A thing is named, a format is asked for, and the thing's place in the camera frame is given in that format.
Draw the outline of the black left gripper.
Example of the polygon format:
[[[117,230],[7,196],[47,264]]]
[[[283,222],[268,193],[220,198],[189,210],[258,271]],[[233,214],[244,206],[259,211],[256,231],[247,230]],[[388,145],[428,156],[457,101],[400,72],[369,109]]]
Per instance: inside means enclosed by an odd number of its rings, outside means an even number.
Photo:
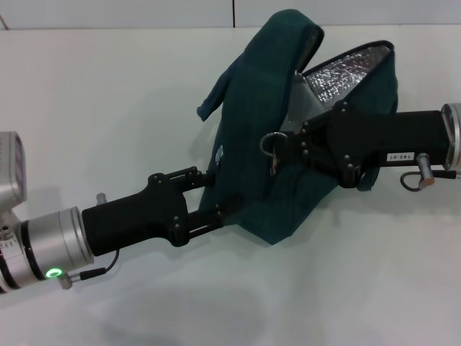
[[[90,250],[100,256],[152,238],[183,247],[193,238],[221,229],[227,218],[242,209],[241,196],[191,213],[183,196],[214,183],[215,173],[203,173],[197,167],[153,174],[140,192],[83,210]]]

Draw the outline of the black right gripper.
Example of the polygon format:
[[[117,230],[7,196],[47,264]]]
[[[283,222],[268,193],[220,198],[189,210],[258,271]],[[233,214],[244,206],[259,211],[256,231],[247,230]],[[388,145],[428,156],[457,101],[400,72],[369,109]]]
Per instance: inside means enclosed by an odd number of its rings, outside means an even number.
[[[327,138],[315,144],[305,137]],[[358,187],[381,167],[417,167],[420,187],[454,177],[454,107],[441,110],[366,114],[355,107],[295,106],[286,117],[286,141],[300,140],[303,164]]]

